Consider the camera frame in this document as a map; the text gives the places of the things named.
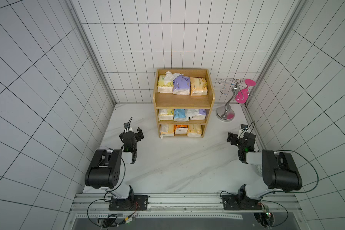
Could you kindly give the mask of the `blue tissue pack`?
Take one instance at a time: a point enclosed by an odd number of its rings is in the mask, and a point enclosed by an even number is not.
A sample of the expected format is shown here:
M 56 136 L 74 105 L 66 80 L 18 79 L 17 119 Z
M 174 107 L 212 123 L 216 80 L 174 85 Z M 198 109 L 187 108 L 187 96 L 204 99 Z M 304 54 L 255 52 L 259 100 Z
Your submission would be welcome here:
M 189 118 L 185 114 L 185 109 L 174 109 L 173 121 L 175 122 L 189 121 Z

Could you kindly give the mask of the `yellow-green tissue pack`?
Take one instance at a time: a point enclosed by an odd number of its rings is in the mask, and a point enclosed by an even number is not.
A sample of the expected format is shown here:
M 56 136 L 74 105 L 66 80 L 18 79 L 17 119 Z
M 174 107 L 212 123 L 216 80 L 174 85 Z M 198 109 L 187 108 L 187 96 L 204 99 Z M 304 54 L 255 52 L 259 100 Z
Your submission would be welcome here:
M 172 94 L 173 81 L 180 75 L 180 73 L 171 73 L 170 71 L 167 71 L 165 75 L 159 75 L 157 84 L 158 93 Z

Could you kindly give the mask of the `orange-yellow tissue pack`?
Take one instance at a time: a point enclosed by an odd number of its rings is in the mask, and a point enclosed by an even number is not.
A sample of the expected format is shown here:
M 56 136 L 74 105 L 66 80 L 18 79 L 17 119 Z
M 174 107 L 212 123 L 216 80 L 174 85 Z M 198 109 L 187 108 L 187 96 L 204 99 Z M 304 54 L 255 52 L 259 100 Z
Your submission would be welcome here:
M 208 94 L 208 85 L 205 78 L 191 77 L 191 96 L 206 96 Z

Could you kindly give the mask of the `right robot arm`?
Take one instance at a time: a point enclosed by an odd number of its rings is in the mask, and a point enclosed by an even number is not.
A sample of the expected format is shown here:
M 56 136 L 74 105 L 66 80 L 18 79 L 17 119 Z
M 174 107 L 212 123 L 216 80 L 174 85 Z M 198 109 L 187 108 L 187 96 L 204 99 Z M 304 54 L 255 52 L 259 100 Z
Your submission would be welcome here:
M 302 188 L 302 178 L 290 153 L 255 151 L 256 135 L 228 133 L 227 142 L 238 147 L 238 158 L 244 164 L 261 166 L 262 175 L 256 181 L 242 185 L 233 195 L 224 195 L 225 210 L 261 210 L 260 198 L 274 192 L 289 193 Z

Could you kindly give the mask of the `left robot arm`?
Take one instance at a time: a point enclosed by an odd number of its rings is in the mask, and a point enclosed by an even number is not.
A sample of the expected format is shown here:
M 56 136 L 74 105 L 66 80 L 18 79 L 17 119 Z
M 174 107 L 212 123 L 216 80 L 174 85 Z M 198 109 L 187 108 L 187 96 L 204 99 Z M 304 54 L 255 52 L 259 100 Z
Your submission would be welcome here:
M 119 149 L 105 147 L 95 151 L 84 183 L 93 189 L 104 189 L 104 201 L 110 204 L 111 210 L 134 210 L 139 208 L 138 199 L 132 186 L 126 185 L 124 179 L 126 165 L 135 163 L 137 142 L 144 139 L 144 134 L 141 128 L 134 132 L 128 127 L 119 137 L 123 143 Z

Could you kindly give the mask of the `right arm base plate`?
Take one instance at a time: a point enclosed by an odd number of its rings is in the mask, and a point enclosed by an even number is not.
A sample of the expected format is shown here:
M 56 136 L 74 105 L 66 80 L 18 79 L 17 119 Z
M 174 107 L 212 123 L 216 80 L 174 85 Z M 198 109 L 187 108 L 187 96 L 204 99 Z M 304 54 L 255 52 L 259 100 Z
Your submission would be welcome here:
M 257 211 L 262 210 L 259 200 L 250 199 L 247 197 L 238 198 L 237 195 L 221 195 L 224 210 L 229 211 Z

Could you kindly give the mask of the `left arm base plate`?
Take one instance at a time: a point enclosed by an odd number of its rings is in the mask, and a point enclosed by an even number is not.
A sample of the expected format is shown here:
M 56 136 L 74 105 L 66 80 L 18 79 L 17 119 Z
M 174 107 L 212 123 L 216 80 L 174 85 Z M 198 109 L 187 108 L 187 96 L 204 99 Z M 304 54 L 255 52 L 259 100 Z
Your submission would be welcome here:
M 132 195 L 127 199 L 112 199 L 109 211 L 145 211 L 148 205 L 148 195 Z

